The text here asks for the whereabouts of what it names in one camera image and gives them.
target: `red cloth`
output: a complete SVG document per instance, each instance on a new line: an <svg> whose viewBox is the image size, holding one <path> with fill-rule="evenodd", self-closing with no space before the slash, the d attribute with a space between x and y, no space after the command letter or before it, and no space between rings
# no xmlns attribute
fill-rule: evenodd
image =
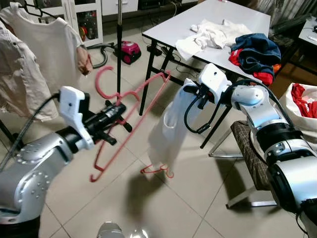
<svg viewBox="0 0 317 238"><path fill-rule="evenodd" d="M243 48L232 51L231 55L229 57L229 60L236 66L240 66L239 62L239 55ZM254 72L253 73L254 78L258 78L261 80L265 85L269 86L273 83L273 75L270 73L265 73L265 72Z"/></svg>
<svg viewBox="0 0 317 238"><path fill-rule="evenodd" d="M295 83L292 87L292 98L294 103L298 106L302 116L307 118L317 118L317 101L307 103L302 99L305 88L299 83Z"/></svg>

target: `tile floor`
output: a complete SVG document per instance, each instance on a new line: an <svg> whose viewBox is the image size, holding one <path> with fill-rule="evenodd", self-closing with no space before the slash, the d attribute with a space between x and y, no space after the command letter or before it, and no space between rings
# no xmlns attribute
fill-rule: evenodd
<svg viewBox="0 0 317 238"><path fill-rule="evenodd" d="M122 64L122 91L135 88L144 81L149 53L143 41L140 28L130 28L123 33L125 40L137 42L142 56L131 66ZM105 42L115 41L115 34L104 36ZM101 60L98 51L92 51L94 62ZM116 69L116 58L108 54L108 64ZM163 57L155 58L155 65ZM179 73L176 65L168 69L175 76ZM104 100L94 89L94 70L80 81L80 89L91 95L90 108L97 111ZM116 71L103 76L102 88L113 93L116 89ZM150 85L147 105L153 98L159 83ZM125 146L117 160L100 181L89 182L98 146L90 151L81 151L53 181L47 195L42 214L41 238L95 238L100 225L105 221L117 222L128 238L134 230L145 229L150 238L301 238L294 216L276 208L254 208L246 211L227 210L225 204L244 189L252 186L245 163L236 159L208 157L208 151L217 142L231 123L244 119L240 112L230 112L221 127L201 150L203 137L188 133L175 164L175 177L164 179L160 175L143 176L140 169L150 163L147 137L158 121L164 108L173 98L178 86L170 83L158 104L152 109L143 125ZM127 106L132 100L124 101ZM197 120L201 124L209 118L214 105L209 105ZM134 125L139 118L135 113L130 120ZM18 131L24 119L16 115L1 114L1 119L10 130ZM35 123L24 138L31 141L50 131L64 126L57 118L46 123ZM120 145L127 133L122 128L114 130L118 143L104 150L101 164ZM0 153L5 154L8 140L0 135ZM221 146L223 152L238 152L235 140L230 137ZM270 193L258 193L250 199L270 197Z"/></svg>

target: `chair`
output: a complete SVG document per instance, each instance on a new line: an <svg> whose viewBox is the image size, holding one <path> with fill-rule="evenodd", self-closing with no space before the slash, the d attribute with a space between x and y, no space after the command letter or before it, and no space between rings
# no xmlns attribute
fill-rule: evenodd
<svg viewBox="0 0 317 238"><path fill-rule="evenodd" d="M234 155L217 155L215 150L222 144L222 142L233 133L237 144L240 148L240 151L243 156ZM233 205L238 204L245 198L249 197L250 194L256 190L270 190L269 181L266 176L267 165L260 159L260 156L257 154L254 149L251 140L250 140L250 128L246 121L236 121L234 122L230 129L222 136L220 141L210 150L210 157L242 157L245 159L248 170L252 177L254 186L247 189L246 191L240 193L236 197L232 198L226 207L230 209ZM263 207L263 206L276 206L275 201L255 201L248 204L249 207Z"/></svg>

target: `white plastic bag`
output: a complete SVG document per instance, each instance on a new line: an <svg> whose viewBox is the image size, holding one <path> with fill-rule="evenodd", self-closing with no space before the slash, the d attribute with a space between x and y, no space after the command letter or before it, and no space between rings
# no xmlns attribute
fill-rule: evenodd
<svg viewBox="0 0 317 238"><path fill-rule="evenodd" d="M292 98L291 92L293 84L294 83L289 85L279 101L295 126L303 132L304 138L310 144L312 149L317 151L317 119L307 118L301 115L298 106L294 103ZM301 86L305 88L302 97L313 98L317 101L317 86L306 84L301 84Z"/></svg>
<svg viewBox="0 0 317 238"><path fill-rule="evenodd" d="M149 136L150 148L148 155L152 165L158 169L161 164L168 167L167 176L172 176L172 166L175 158L185 139L187 128L184 123L184 114L189 104L196 97L192 93L183 90L185 86L196 86L196 84L186 79L173 100L165 109L158 124L153 128ZM198 108L198 100L188 113L188 124L190 125L202 110Z"/></svg>

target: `curtain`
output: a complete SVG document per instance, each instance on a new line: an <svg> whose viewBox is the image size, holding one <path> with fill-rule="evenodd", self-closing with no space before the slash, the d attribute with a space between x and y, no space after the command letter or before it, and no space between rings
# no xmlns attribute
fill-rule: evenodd
<svg viewBox="0 0 317 238"><path fill-rule="evenodd" d="M317 13L317 0L253 0L249 7L269 14L271 25L307 13Z"/></svg>

